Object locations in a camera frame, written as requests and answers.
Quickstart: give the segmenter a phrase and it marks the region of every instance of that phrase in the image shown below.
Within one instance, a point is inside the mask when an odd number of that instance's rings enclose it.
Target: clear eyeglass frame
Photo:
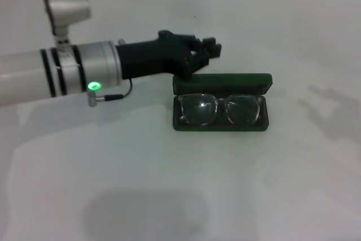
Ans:
[[[187,116],[187,113],[185,110],[185,107],[186,107],[185,102],[189,99],[198,101],[199,107],[205,106],[205,103],[202,101],[206,100],[206,99],[208,100],[208,102],[211,102],[213,104],[212,106],[214,107],[214,109],[210,108],[212,111],[209,112],[209,119],[207,121],[194,122],[194,121],[190,120],[190,118]],[[237,120],[235,120],[234,117],[232,117],[233,114],[231,114],[232,113],[231,111],[234,109],[232,109],[232,107],[230,106],[231,104],[238,105],[238,106],[240,106],[242,104],[243,107],[245,104],[248,104],[248,105],[252,104],[252,107],[254,110],[252,110],[252,112],[251,112],[252,114],[250,114],[251,117],[250,118],[247,117],[246,125],[253,125],[259,119],[259,111],[261,108],[262,99],[260,97],[255,97],[252,95],[243,95],[243,94],[230,95],[227,98],[216,98],[215,96],[210,95],[210,94],[198,93],[198,94],[180,95],[178,97],[178,101],[180,102],[180,107],[181,107],[181,111],[182,111],[180,121],[185,122],[188,125],[210,125],[210,124],[212,124],[217,117],[217,112],[221,105],[224,105],[227,119],[231,125],[245,125],[244,122],[240,123]]]

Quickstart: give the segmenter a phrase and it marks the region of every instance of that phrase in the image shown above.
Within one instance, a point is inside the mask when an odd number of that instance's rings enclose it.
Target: green glasses case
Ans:
[[[190,80],[173,77],[173,128],[177,131],[228,131],[228,132],[261,132],[268,128],[266,99],[263,97],[272,85],[269,73],[213,73],[196,74]],[[261,99],[259,118],[251,125],[235,125],[215,122],[207,125],[190,125],[181,121],[182,108],[178,97],[186,94],[210,94],[216,98],[227,98],[231,95],[252,95]]]

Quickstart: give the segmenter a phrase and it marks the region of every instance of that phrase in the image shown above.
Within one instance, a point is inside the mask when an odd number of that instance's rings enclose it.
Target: white table surface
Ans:
[[[171,75],[1,108],[1,241],[361,240],[361,0],[90,2],[74,43],[169,29],[223,45],[203,73],[271,73],[270,126],[174,131]],[[1,54],[49,46],[41,0],[0,0]]]

